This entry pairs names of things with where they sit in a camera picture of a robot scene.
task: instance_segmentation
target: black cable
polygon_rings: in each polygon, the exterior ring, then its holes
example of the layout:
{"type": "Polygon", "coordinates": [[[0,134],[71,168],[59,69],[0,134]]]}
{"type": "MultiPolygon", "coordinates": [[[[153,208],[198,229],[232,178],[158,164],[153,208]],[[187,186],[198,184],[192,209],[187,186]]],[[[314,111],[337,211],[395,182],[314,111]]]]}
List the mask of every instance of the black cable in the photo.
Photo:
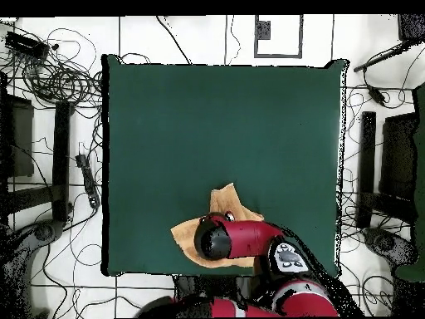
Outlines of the black cable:
{"type": "Polygon", "coordinates": [[[230,34],[232,34],[232,37],[235,38],[235,40],[237,41],[237,45],[239,46],[239,48],[237,49],[236,55],[232,59],[230,59],[229,65],[232,63],[232,61],[234,59],[237,58],[237,56],[239,55],[239,51],[241,50],[241,43],[239,42],[239,40],[233,34],[233,22],[234,22],[234,20],[235,20],[235,15],[233,15],[233,17],[232,17],[232,24],[230,25],[230,34]]]}
{"type": "Polygon", "coordinates": [[[186,62],[189,64],[189,65],[192,65],[192,62],[188,59],[188,57],[186,56],[186,54],[183,52],[183,50],[182,50],[182,48],[180,47],[180,45],[177,43],[177,40],[176,40],[176,38],[174,37],[174,35],[173,35],[173,33],[171,33],[171,31],[167,28],[167,26],[165,26],[163,23],[162,23],[162,21],[159,19],[159,17],[158,16],[155,16],[156,17],[156,19],[157,19],[157,21],[159,22],[159,24],[162,26],[162,27],[164,27],[165,28],[165,30],[167,31],[167,33],[173,38],[173,40],[174,40],[174,43],[176,44],[176,46],[177,46],[177,48],[180,50],[180,52],[182,53],[182,55],[184,56],[184,58],[186,59],[186,62]]]}
{"type": "Polygon", "coordinates": [[[103,302],[92,302],[92,303],[89,303],[89,304],[85,305],[85,306],[83,307],[83,309],[81,310],[81,312],[80,312],[80,313],[78,313],[78,315],[77,315],[76,319],[78,319],[78,318],[80,318],[80,317],[81,317],[81,315],[83,314],[83,311],[84,311],[87,307],[89,307],[89,306],[104,305],[104,304],[106,304],[106,303],[109,303],[109,302],[112,302],[112,301],[116,301],[118,298],[123,299],[124,301],[126,301],[127,303],[129,303],[129,304],[130,304],[131,306],[133,306],[134,308],[137,308],[137,309],[141,309],[141,308],[142,308],[142,307],[139,307],[139,306],[135,305],[134,303],[132,303],[131,301],[129,301],[127,298],[125,298],[125,297],[123,297],[123,296],[116,296],[116,297],[112,297],[112,298],[110,298],[109,300],[106,300],[106,301],[103,301],[103,302]]]}
{"type": "Polygon", "coordinates": [[[146,63],[147,63],[147,64],[150,64],[150,63],[151,63],[151,62],[150,62],[150,59],[149,59],[146,55],[138,54],[138,53],[136,53],[136,52],[128,52],[127,54],[125,54],[125,55],[123,55],[123,56],[121,57],[121,60],[124,60],[124,58],[125,58],[126,56],[128,56],[128,55],[141,56],[141,57],[143,57],[143,58],[146,60],[146,63]]]}
{"type": "Polygon", "coordinates": [[[380,300],[377,298],[377,295],[374,295],[374,294],[372,294],[372,292],[370,292],[369,290],[366,290],[366,288],[365,288],[366,283],[367,283],[369,280],[374,279],[374,278],[379,278],[379,279],[384,280],[384,281],[386,281],[386,282],[389,282],[391,285],[393,285],[393,282],[391,282],[391,281],[390,281],[387,277],[383,277],[382,275],[371,275],[370,277],[367,277],[367,278],[363,281],[363,284],[362,284],[362,296],[363,296],[363,302],[364,302],[364,305],[366,306],[366,309],[368,310],[368,313],[369,313],[369,314],[370,314],[370,316],[372,316],[372,317],[374,317],[374,314],[370,311],[369,305],[368,305],[368,303],[367,303],[366,301],[369,301],[369,302],[370,302],[370,303],[372,303],[372,304],[377,304],[378,302],[380,302],[380,303],[382,303],[384,306],[386,306],[387,308],[391,309],[391,301],[390,301],[390,299],[389,299],[389,295],[388,295],[386,292],[381,291],[381,292],[379,293],[379,295],[380,295],[381,297],[382,297],[382,296],[385,296],[385,297],[388,299],[388,302],[385,302],[384,300],[380,301],[380,300]],[[370,301],[369,299],[367,299],[366,297],[373,297],[373,298],[375,299],[375,302],[371,302],[371,301],[370,301]]]}
{"type": "MultiPolygon", "coordinates": [[[[380,55],[383,55],[385,52],[390,52],[391,50],[393,50],[395,47],[399,47],[399,45],[400,44],[397,44],[396,46],[394,46],[394,47],[390,47],[389,49],[386,49],[386,50],[384,50],[384,51],[382,51],[382,52],[379,52],[378,54],[375,54],[375,55],[373,55],[372,57],[370,57],[367,61],[366,61],[366,64],[367,63],[369,63],[371,60],[373,60],[375,57],[377,57],[377,56],[380,56],[380,55]]],[[[402,106],[403,104],[413,104],[412,102],[407,102],[406,101],[406,94],[404,93],[404,85],[406,84],[406,81],[407,81],[407,79],[408,79],[408,74],[409,74],[409,72],[410,72],[410,69],[412,68],[412,66],[413,66],[413,64],[416,62],[416,60],[421,56],[421,54],[423,53],[423,51],[425,50],[425,47],[418,53],[418,55],[415,57],[415,59],[412,61],[412,63],[410,64],[410,66],[409,66],[409,68],[408,68],[408,71],[407,71],[407,73],[406,73],[406,76],[404,77],[404,81],[403,81],[403,84],[402,84],[402,86],[401,86],[401,88],[399,88],[399,92],[398,92],[398,100],[400,101],[400,104],[399,105],[397,105],[397,106],[387,106],[386,104],[388,104],[389,103],[389,99],[388,99],[388,101],[383,101],[380,105],[381,106],[383,106],[383,107],[385,107],[385,108],[387,108],[387,109],[397,109],[397,108],[399,108],[400,106],[402,106]]],[[[371,91],[377,91],[377,92],[379,92],[380,93],[380,91],[379,91],[379,89],[378,88],[376,88],[376,87],[374,87],[374,86],[371,86],[368,82],[367,82],[367,80],[366,80],[366,71],[367,71],[367,68],[364,68],[363,69],[363,79],[364,79],[364,84],[368,87],[368,89],[369,89],[369,92],[371,92],[371,91]]]]}
{"type": "Polygon", "coordinates": [[[52,319],[56,319],[56,314],[59,312],[59,309],[61,308],[61,306],[63,305],[63,303],[65,302],[66,298],[68,297],[68,290],[66,290],[66,287],[64,287],[62,284],[60,284],[59,282],[57,282],[56,280],[53,280],[49,274],[47,274],[46,272],[46,262],[47,259],[49,258],[50,255],[50,244],[47,245],[47,255],[46,258],[44,259],[43,262],[43,267],[42,267],[42,271],[44,272],[44,275],[47,277],[47,279],[49,279],[51,282],[54,282],[57,286],[61,287],[63,290],[65,290],[65,296],[63,297],[60,305],[57,307],[57,309],[55,310],[55,313],[53,313],[53,318],[52,319]]]}

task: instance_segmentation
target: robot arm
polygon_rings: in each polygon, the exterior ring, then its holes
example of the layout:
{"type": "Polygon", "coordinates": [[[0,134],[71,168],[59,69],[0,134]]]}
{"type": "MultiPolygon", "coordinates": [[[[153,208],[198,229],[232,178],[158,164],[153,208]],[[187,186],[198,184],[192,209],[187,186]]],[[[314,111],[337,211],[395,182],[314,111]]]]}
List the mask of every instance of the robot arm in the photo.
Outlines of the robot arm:
{"type": "Polygon", "coordinates": [[[198,254],[208,260],[255,257],[254,278],[258,283],[252,290],[252,304],[242,308],[226,298],[185,297],[175,302],[169,297],[164,305],[147,307],[148,311],[142,312],[140,318],[156,313],[167,317],[364,315],[346,287],[326,274],[290,230],[266,222],[234,221],[231,213],[211,213],[201,218],[194,244],[198,254]],[[296,245],[286,241],[288,236],[297,239],[308,260],[296,245]],[[338,302],[339,298],[342,304],[334,305],[333,301],[338,302]]]}

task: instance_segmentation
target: towel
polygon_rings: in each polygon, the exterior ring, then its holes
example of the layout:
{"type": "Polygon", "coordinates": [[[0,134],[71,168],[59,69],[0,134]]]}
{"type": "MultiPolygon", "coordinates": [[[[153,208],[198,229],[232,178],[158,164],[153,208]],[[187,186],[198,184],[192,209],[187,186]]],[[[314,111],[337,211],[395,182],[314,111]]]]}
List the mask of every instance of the towel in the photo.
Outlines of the towel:
{"type": "MultiPolygon", "coordinates": [[[[241,204],[233,183],[228,184],[223,189],[214,189],[211,191],[209,213],[226,213],[227,211],[233,213],[235,220],[264,220],[262,215],[252,212],[241,204]]],[[[252,267],[254,257],[225,258],[217,261],[208,261],[199,257],[193,242],[196,228],[199,225],[199,219],[195,218],[185,221],[171,229],[175,242],[180,246],[186,257],[203,267],[229,267],[231,265],[252,267]]]]}

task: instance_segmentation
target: green tabletop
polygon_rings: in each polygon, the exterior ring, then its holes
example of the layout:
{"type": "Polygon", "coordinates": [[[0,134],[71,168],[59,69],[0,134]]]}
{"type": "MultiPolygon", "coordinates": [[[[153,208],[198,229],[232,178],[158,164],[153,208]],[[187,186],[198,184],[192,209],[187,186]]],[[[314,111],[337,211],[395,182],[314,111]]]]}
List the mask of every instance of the green tabletop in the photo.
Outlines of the green tabletop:
{"type": "Polygon", "coordinates": [[[234,182],[242,204],[291,228],[337,275],[345,61],[327,68],[102,62],[108,273],[250,275],[250,268],[198,266],[170,232],[208,212],[212,189],[234,182]]]}

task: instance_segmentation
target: floor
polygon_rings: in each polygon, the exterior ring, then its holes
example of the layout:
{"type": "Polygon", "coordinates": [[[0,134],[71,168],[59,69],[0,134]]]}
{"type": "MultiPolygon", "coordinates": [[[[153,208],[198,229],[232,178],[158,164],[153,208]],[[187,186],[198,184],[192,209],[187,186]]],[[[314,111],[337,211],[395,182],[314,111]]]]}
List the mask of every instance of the floor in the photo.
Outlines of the floor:
{"type": "MultiPolygon", "coordinates": [[[[260,16],[260,20],[271,20],[273,27],[276,23],[284,23],[285,16],[260,16]]],[[[355,202],[357,155],[359,133],[358,117],[361,111],[374,110],[377,112],[377,144],[382,139],[382,124],[385,117],[413,111],[410,89],[425,81],[425,70],[422,65],[425,58],[419,57],[404,81],[409,66],[423,47],[414,47],[401,56],[396,56],[382,62],[368,70],[367,80],[378,87],[387,87],[390,106],[396,109],[387,110],[369,100],[364,84],[363,75],[354,73],[353,68],[364,63],[372,55],[398,43],[397,18],[394,15],[304,15],[303,57],[301,59],[253,58],[254,16],[224,15],[206,17],[168,17],[165,25],[176,36],[179,45],[192,63],[222,65],[224,62],[232,65],[299,65],[324,66],[331,58],[344,58],[350,61],[347,75],[347,126],[349,136],[345,138],[344,162],[344,202],[346,224],[340,261],[343,264],[341,280],[353,293],[355,301],[365,314],[387,316],[389,314],[392,285],[391,274],[387,263],[372,254],[362,244],[362,237],[356,233],[357,229],[349,226],[352,221],[355,202]],[[397,88],[403,87],[405,97],[397,88]],[[365,284],[365,294],[362,295],[361,284],[365,284]]],[[[147,56],[151,62],[172,64],[184,63],[185,59],[173,43],[172,38],[159,25],[154,16],[150,17],[49,17],[49,18],[20,18],[17,28],[22,28],[40,38],[50,38],[50,43],[59,43],[58,53],[67,57],[74,57],[73,61],[90,68],[94,75],[101,68],[100,55],[103,53],[118,54],[139,53],[147,56]]],[[[10,30],[0,24],[0,36],[10,30]]],[[[4,42],[0,49],[4,55],[4,42]]],[[[262,48],[262,50],[284,51],[285,48],[262,48]]],[[[142,56],[128,55],[125,62],[143,63],[142,56]]],[[[42,107],[31,94],[23,91],[25,85],[18,71],[11,81],[8,90],[16,96],[32,99],[32,104],[42,107]]],[[[93,116],[94,108],[80,109],[85,116],[93,116]]],[[[53,126],[51,119],[54,111],[37,110],[35,114],[34,146],[37,152],[33,157],[40,165],[47,182],[51,182],[51,155],[49,148],[53,144],[53,126]]],[[[89,148],[92,141],[92,131],[95,127],[95,118],[88,119],[75,114],[71,121],[71,152],[70,156],[78,155],[79,149],[89,148]]],[[[376,170],[379,170],[381,149],[377,146],[376,170]]],[[[97,158],[92,158],[93,172],[97,172],[102,165],[101,148],[96,149],[97,158]]],[[[35,187],[43,183],[37,170],[32,177],[10,179],[9,190],[35,187]]],[[[101,184],[101,172],[96,175],[96,181],[101,184]]],[[[375,186],[378,186],[379,172],[375,175],[375,186]]],[[[91,209],[87,202],[82,186],[81,171],[71,160],[70,168],[70,200],[75,201],[74,223],[86,219],[91,209]]],[[[20,228],[45,212],[40,218],[49,218],[50,205],[28,209],[10,216],[10,224],[20,228]]],[[[383,219],[374,216],[373,224],[378,225],[383,219]]],[[[153,276],[147,274],[124,274],[120,277],[105,277],[100,273],[100,245],[101,245],[101,211],[85,224],[72,229],[51,245],[51,253],[47,261],[46,271],[63,286],[67,287],[67,296],[56,317],[61,318],[124,318],[133,317],[137,307],[163,295],[173,295],[173,280],[168,276],[153,276]],[[77,308],[72,302],[77,301],[77,308]]],[[[408,228],[397,219],[391,219],[385,224],[399,231],[408,238],[408,228]]],[[[50,317],[61,304],[65,296],[63,288],[46,278],[42,272],[42,264],[46,258],[46,248],[37,254],[32,268],[32,296],[35,307],[49,307],[50,317]]]]}

